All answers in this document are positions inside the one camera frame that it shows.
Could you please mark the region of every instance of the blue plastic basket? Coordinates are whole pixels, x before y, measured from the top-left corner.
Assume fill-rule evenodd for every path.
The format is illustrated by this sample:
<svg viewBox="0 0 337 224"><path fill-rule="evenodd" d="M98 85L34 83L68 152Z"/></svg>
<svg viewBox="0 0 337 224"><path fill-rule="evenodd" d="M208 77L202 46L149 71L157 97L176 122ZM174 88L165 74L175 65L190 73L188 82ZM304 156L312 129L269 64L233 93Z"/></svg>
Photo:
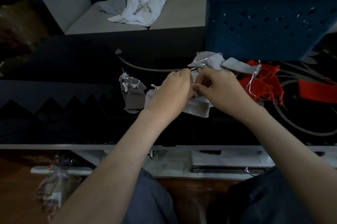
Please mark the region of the blue plastic basket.
<svg viewBox="0 0 337 224"><path fill-rule="evenodd" d="M239 60L301 60L336 21L337 0L207 0L206 50Z"/></svg>

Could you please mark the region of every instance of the brown floor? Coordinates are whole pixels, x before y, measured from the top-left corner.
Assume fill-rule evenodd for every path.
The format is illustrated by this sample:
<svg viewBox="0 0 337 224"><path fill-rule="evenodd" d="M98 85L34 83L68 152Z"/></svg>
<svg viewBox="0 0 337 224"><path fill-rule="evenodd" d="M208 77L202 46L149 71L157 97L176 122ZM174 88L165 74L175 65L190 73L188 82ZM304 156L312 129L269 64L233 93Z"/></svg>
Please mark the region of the brown floor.
<svg viewBox="0 0 337 224"><path fill-rule="evenodd" d="M36 200L43 175L31 174L36 165L48 165L55 152L0 150L0 223L47 224L47 215ZM157 179L170 193L179 223L205 222L209 202L226 194L239 181L218 179Z"/></svg>

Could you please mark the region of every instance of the sofa seat cushion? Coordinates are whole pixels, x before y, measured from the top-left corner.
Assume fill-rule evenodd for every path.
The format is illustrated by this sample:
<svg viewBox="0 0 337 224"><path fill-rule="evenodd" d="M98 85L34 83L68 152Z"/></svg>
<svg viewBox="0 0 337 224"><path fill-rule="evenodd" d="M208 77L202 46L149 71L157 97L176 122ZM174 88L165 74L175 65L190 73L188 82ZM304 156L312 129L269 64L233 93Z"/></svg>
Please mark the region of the sofa seat cushion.
<svg viewBox="0 0 337 224"><path fill-rule="evenodd" d="M150 30L205 26L206 0L167 0Z"/></svg>
<svg viewBox="0 0 337 224"><path fill-rule="evenodd" d="M127 25L110 22L107 19L111 17L111 14L101 11L99 2L96 2L87 12L85 12L75 23L69 27L66 34L147 30L146 27L140 25Z"/></svg>

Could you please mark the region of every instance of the beige sofa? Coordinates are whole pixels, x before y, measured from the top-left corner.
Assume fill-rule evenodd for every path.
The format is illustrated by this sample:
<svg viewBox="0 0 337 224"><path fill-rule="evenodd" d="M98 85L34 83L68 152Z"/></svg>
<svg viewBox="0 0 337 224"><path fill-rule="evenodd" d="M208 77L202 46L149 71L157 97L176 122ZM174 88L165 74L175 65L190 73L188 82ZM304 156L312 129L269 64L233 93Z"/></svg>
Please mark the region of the beige sofa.
<svg viewBox="0 0 337 224"><path fill-rule="evenodd" d="M205 25L206 0L168 0L150 28L113 23L90 0L43 0L65 34L104 33ZM337 32L337 24L330 30Z"/></svg>

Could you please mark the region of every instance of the person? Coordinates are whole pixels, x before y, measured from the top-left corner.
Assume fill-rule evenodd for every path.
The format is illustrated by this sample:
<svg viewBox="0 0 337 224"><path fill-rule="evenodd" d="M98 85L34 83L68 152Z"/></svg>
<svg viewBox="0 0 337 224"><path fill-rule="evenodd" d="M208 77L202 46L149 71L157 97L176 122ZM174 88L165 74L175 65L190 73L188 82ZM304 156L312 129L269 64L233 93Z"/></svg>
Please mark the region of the person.
<svg viewBox="0 0 337 224"><path fill-rule="evenodd" d="M337 223L337 171L256 104L233 73L205 68L195 84L188 69L167 76L149 106L65 202L52 224L122 223L151 146L184 109L193 90L254 133L313 220ZM145 204L140 199L137 205Z"/></svg>

